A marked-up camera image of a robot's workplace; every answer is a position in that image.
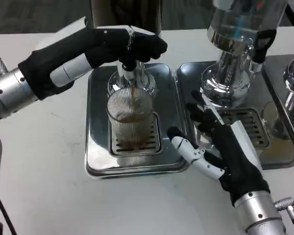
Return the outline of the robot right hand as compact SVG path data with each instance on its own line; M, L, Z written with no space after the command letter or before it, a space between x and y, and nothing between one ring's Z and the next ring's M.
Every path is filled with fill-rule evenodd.
M270 193L255 148L241 121L224 123L215 106L203 93L193 90L195 103L186 108L197 130L205 134L217 152L204 149L191 141L177 127L167 129L167 135L178 154L202 174L220 182L234 204L252 191Z

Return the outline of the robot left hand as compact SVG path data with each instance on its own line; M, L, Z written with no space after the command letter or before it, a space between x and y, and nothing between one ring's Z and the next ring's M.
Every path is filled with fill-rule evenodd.
M70 89L88 71L115 61L129 66L158 59L168 44L157 34L128 25L83 28L35 50L18 69L39 100Z

